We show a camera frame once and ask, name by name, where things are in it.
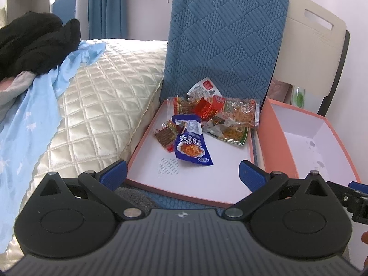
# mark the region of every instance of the bed sheet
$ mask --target bed sheet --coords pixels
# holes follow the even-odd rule
[[[159,107],[167,42],[87,42],[102,41],[105,53],[95,64],[81,66],[58,100],[62,121],[34,168],[22,207],[48,171],[76,177],[119,158],[129,160]],[[9,269],[22,256],[13,237],[0,255],[0,269]]]

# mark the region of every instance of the gray fuzzy fabric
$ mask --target gray fuzzy fabric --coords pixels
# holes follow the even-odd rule
[[[139,192],[138,190],[129,188],[117,188],[115,190],[115,193],[142,210],[146,215],[150,213],[151,209],[159,208],[157,204],[155,204],[151,199],[149,199],[146,195]]]

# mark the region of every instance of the pink box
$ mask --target pink box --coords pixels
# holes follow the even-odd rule
[[[291,178],[305,178],[310,170],[318,170],[326,181],[345,186],[360,182],[327,118],[267,98],[259,121],[258,137],[267,172],[278,170]]]
[[[228,207],[251,191],[239,178],[242,160],[254,163],[250,133],[244,146],[237,146],[204,134],[213,166],[201,166],[176,159],[156,140],[153,131],[167,120],[163,103],[128,164],[126,183],[154,193],[211,206]]]

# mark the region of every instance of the quilted mattress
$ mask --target quilted mattress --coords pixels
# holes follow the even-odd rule
[[[76,177],[128,161],[159,107],[166,41],[93,40],[106,51],[81,66],[58,103],[62,121],[36,164],[22,207],[48,171]],[[5,271],[23,256],[15,237],[0,255]]]

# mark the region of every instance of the light blue blanket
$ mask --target light blue blanket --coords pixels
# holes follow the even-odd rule
[[[34,166],[58,130],[58,97],[68,88],[81,63],[94,63],[105,47],[104,43],[82,42],[60,67],[36,77],[0,124],[0,253],[12,239],[15,218]]]

